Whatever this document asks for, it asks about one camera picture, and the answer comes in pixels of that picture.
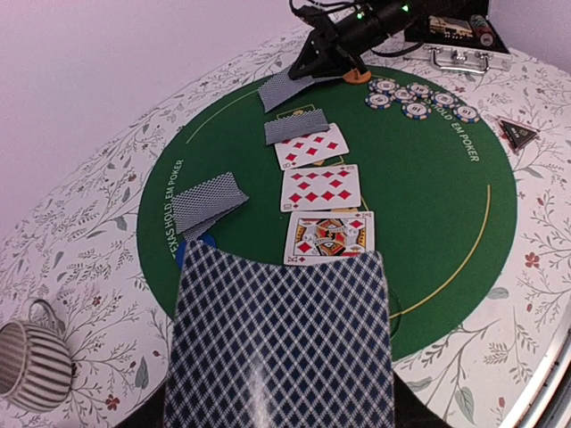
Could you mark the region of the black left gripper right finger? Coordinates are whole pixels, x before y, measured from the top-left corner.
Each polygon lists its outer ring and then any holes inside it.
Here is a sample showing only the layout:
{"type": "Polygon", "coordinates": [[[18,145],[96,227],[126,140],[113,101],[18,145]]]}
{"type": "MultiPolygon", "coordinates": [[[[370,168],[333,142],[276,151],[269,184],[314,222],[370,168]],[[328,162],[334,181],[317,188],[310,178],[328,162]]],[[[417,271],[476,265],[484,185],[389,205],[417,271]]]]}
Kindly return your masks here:
{"type": "Polygon", "coordinates": [[[394,379],[396,428],[449,428],[440,416],[432,412],[401,379],[394,379]]]}

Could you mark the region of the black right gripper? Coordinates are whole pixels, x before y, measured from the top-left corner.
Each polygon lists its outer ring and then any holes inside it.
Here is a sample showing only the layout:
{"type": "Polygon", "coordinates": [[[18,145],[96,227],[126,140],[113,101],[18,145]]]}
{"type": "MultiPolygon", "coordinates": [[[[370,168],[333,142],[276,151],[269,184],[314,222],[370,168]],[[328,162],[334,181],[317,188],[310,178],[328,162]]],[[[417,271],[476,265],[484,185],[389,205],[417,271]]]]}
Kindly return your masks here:
{"type": "Polygon", "coordinates": [[[308,24],[312,31],[287,72],[290,79],[330,78],[353,69],[367,70],[361,56],[370,48],[369,17],[347,17],[338,22],[316,17],[308,24]]]}

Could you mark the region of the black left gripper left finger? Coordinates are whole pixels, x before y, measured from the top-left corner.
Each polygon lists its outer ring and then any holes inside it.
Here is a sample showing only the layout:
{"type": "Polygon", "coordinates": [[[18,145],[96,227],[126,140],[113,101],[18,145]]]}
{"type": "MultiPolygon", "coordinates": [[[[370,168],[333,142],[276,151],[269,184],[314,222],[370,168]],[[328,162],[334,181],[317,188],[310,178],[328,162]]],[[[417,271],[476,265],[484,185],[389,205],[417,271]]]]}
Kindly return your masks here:
{"type": "Polygon", "coordinates": [[[117,428],[162,428],[165,388],[161,387],[146,403],[117,428]]]}

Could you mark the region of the orange big blind button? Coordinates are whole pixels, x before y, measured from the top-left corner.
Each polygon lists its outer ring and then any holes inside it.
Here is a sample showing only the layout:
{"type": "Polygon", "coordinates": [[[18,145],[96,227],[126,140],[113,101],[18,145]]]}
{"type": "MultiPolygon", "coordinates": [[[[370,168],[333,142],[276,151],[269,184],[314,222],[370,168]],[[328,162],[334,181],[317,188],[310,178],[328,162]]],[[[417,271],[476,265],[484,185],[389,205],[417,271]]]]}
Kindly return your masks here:
{"type": "Polygon", "coordinates": [[[351,85],[363,85],[368,83],[372,78],[370,71],[360,72],[357,69],[348,71],[343,75],[343,80],[351,85]]]}

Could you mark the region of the blue checkered playing card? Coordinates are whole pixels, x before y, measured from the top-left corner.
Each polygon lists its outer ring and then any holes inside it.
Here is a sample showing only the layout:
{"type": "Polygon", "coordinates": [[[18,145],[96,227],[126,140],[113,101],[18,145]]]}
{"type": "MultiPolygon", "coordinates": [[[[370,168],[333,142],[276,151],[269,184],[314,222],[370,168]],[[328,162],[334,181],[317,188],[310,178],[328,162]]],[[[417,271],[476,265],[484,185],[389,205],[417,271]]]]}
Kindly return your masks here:
{"type": "Polygon", "coordinates": [[[280,104],[317,82],[313,77],[291,79],[288,70],[281,71],[258,89],[264,112],[272,111],[280,104]]]}
{"type": "Polygon", "coordinates": [[[329,123],[321,109],[304,111],[282,119],[275,119],[264,124],[266,145],[282,143],[296,137],[326,132],[329,123]]]}
{"type": "Polygon", "coordinates": [[[231,172],[211,178],[174,197],[176,233],[192,241],[248,200],[231,172]]]}

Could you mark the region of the deck of playing cards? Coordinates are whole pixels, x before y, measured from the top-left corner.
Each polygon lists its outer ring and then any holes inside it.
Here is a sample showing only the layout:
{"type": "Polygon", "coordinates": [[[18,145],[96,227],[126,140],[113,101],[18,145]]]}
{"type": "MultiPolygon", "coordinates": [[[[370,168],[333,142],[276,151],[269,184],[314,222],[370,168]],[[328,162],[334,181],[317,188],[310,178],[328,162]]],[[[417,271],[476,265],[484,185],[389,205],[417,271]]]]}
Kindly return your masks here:
{"type": "Polygon", "coordinates": [[[382,256],[306,267],[205,246],[179,286],[168,427],[391,427],[382,256]]]}

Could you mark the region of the blue small blind button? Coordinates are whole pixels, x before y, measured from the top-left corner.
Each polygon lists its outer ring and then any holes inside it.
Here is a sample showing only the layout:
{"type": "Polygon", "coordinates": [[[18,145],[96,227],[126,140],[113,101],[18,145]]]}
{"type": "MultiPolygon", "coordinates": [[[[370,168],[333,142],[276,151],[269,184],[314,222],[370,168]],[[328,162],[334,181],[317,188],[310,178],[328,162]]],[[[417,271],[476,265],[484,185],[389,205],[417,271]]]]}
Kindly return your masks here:
{"type": "Polygon", "coordinates": [[[202,250],[205,246],[216,248],[216,240],[210,234],[202,234],[198,236],[194,241],[189,242],[182,240],[175,252],[175,261],[179,270],[182,270],[186,266],[186,260],[194,256],[199,250],[202,250]]]}

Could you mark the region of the black red triangular card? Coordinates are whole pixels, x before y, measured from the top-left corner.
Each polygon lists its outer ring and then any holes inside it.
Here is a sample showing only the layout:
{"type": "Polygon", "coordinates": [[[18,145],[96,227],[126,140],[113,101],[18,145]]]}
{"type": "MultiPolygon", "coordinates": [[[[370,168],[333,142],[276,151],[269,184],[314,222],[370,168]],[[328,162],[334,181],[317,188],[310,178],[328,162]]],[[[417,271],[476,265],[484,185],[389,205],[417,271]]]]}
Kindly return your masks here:
{"type": "Polygon", "coordinates": [[[498,123],[513,152],[521,151],[539,135],[537,130],[510,119],[499,118],[498,123]]]}

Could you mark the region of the clear round dealer button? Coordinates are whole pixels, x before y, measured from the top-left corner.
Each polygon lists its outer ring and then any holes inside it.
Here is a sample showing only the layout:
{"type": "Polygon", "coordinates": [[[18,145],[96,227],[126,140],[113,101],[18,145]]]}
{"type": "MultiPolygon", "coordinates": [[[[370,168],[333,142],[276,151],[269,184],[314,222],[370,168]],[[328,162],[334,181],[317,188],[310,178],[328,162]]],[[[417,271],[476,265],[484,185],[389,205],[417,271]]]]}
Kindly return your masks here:
{"type": "Polygon", "coordinates": [[[401,300],[393,290],[389,290],[389,312],[391,324],[391,337],[394,337],[401,325],[401,300]]]}

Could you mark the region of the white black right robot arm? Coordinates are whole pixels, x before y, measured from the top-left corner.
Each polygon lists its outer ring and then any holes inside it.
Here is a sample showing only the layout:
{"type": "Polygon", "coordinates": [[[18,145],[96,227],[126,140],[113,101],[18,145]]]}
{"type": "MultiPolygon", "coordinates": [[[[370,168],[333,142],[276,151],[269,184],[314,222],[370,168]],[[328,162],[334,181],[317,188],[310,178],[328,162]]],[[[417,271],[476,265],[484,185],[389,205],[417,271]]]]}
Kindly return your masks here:
{"type": "Polygon", "coordinates": [[[288,71],[292,80],[337,77],[354,69],[364,73],[367,69],[361,56],[367,50],[428,15],[421,1],[311,3],[291,10],[312,27],[288,71]]]}

